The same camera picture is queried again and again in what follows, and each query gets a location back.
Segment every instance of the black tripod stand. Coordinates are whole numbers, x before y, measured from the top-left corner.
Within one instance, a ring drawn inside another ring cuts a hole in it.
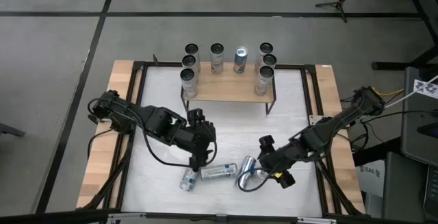
[[[337,10],[339,10],[341,12],[342,20],[344,21],[344,23],[347,23],[347,18],[345,17],[344,9],[342,8],[342,3],[344,1],[345,0],[337,0],[334,2],[319,3],[319,4],[316,4],[315,7],[320,8],[320,7],[323,7],[326,5],[333,6],[334,8],[336,8]]]

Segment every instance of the wooden board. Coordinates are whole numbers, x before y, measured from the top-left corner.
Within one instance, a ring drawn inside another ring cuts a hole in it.
[[[112,75],[109,79],[108,89],[115,89],[120,93],[121,97],[125,97],[129,85],[129,78],[131,77],[132,65],[133,61],[115,61]],[[202,71],[210,71],[209,63],[207,63],[207,66],[208,68],[203,69]],[[317,65],[316,71],[324,115],[336,115],[337,113],[341,112],[342,108],[339,101],[339,94],[335,83],[333,69],[331,68],[331,66]],[[313,86],[311,84],[312,81],[309,74],[307,77],[309,83],[312,110],[316,110]],[[135,99],[135,96],[138,92],[138,82],[139,79],[136,80],[133,92],[134,97],[131,99],[131,101]],[[99,133],[101,131],[104,131],[105,129],[107,129],[106,126],[109,125],[109,123],[99,124],[96,132]],[[345,130],[341,130],[339,133],[347,136]],[[91,198],[99,191],[100,187],[102,187],[102,185],[105,183],[105,180],[107,179],[108,173],[110,171],[116,139],[117,135],[113,132],[110,132],[105,136],[102,136],[95,140],[92,147],[90,159],[88,160],[88,165],[83,179],[81,192],[79,194],[77,207],[86,205],[91,200]],[[347,198],[351,200],[351,202],[354,204],[354,206],[362,213],[365,213],[365,208],[362,202],[361,191],[356,176],[355,165],[352,160],[349,142],[339,136],[336,136],[333,139],[332,154],[337,183],[339,184]],[[119,183],[116,182],[114,189],[118,189],[118,184]],[[117,193],[117,190],[113,190],[112,200],[110,202],[111,207],[115,206]],[[329,212],[333,213],[333,199],[328,185],[326,185],[326,195]]]
[[[236,73],[233,67],[234,63],[225,62],[224,71],[221,74],[214,74],[211,72],[209,62],[201,62],[198,94],[195,98],[188,98],[186,93],[184,93],[184,99],[188,101],[241,101],[255,103],[272,103],[274,101],[272,82],[264,96],[258,96],[254,93],[254,86],[257,81],[254,64],[247,64],[243,73]]]

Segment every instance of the blue can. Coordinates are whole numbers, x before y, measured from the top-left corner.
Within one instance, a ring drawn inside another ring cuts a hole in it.
[[[248,57],[248,49],[246,47],[238,47],[234,56],[234,71],[243,73],[246,66],[246,58]]]

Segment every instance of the yellow cable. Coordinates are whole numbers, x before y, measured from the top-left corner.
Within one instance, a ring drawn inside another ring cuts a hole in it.
[[[380,93],[379,91],[376,90],[375,87],[372,87],[372,90],[374,90],[374,92],[375,92],[376,94],[378,94],[379,96],[381,96],[381,97],[388,97],[388,96],[396,95],[396,94],[398,94],[398,93],[404,91],[404,89],[400,89],[400,90],[396,90],[396,91],[391,92],[391,93]]]

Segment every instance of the wooden shelf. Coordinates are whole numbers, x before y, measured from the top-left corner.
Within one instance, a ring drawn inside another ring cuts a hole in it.
[[[184,92],[186,101],[240,101],[254,103],[273,103],[275,81],[270,83],[268,92],[264,96],[254,93],[257,74],[254,72],[254,64],[247,64],[243,73],[233,70],[234,63],[225,62],[221,74],[213,74],[210,62],[201,62],[201,74],[199,75],[198,94],[195,98],[188,98]]]

